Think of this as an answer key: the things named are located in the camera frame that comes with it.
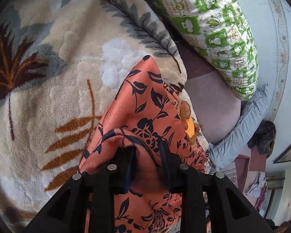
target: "plush blanket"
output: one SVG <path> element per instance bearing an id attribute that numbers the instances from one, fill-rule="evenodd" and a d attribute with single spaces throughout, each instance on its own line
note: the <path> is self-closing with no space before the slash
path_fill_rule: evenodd
<path id="1" fill-rule="evenodd" d="M 177 47 L 144 0 L 13 0 L 4 9 L 0 215 L 10 229 L 26 226 L 78 170 L 101 115 L 145 55 L 181 92 Z M 202 134 L 198 141 L 208 148 Z"/>

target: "silver screw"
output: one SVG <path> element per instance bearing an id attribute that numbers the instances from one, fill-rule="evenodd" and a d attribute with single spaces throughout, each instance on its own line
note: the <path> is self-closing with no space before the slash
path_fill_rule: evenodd
<path id="1" fill-rule="evenodd" d="M 81 177 L 82 177 L 82 175 L 79 173 L 75 173 L 72 175 L 72 179 L 74 179 L 74 180 L 79 180 Z"/>
<path id="2" fill-rule="evenodd" d="M 219 179 L 223 179 L 225 174 L 223 172 L 216 172 L 216 177 Z"/>
<path id="3" fill-rule="evenodd" d="M 115 164 L 111 164 L 111 165 L 108 165 L 107 168 L 108 168 L 108 170 L 113 171 L 117 168 L 117 166 Z"/>
<path id="4" fill-rule="evenodd" d="M 188 170 L 189 166 L 187 164 L 180 164 L 180 169 L 182 170 Z"/>

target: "green and white pillow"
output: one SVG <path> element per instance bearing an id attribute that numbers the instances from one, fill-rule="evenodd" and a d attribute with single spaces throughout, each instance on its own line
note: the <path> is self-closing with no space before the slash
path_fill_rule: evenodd
<path id="1" fill-rule="evenodd" d="M 248 100 L 258 79 L 258 54 L 237 0 L 147 0 L 212 64 L 234 95 Z"/>

